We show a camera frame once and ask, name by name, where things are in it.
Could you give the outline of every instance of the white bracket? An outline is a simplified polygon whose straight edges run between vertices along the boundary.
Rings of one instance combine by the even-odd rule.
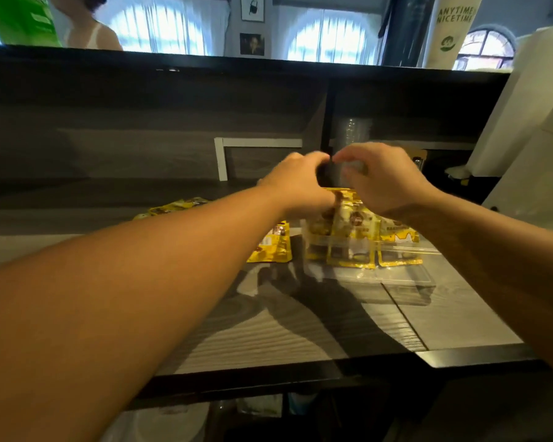
[[[225,147],[288,147],[298,149],[302,145],[301,138],[215,138],[219,181],[228,181],[228,168],[225,164]]]

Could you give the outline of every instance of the portrait picture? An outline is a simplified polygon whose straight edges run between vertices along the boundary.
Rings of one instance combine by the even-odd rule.
[[[264,0],[241,0],[242,20],[264,21]]]
[[[264,56],[264,36],[241,32],[240,54],[246,56]]]

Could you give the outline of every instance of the person's left hand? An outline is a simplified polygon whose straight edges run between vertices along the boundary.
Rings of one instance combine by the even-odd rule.
[[[270,195],[278,199],[288,219],[321,214],[336,203],[334,193],[320,187],[316,178],[317,168],[328,161],[330,156],[323,152],[305,156],[293,152],[261,179],[258,187],[271,191]]]

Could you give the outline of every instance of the woman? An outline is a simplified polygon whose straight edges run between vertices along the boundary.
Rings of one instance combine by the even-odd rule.
[[[50,0],[71,22],[64,42],[68,48],[123,51],[117,34],[94,19],[94,12],[107,0]]]

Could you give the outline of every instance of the green logo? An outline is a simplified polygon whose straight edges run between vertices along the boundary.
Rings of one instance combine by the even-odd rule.
[[[455,47],[455,44],[453,43],[453,37],[450,35],[446,36],[445,38],[442,39],[441,45],[442,45],[441,51],[444,51],[444,52],[450,51]]]

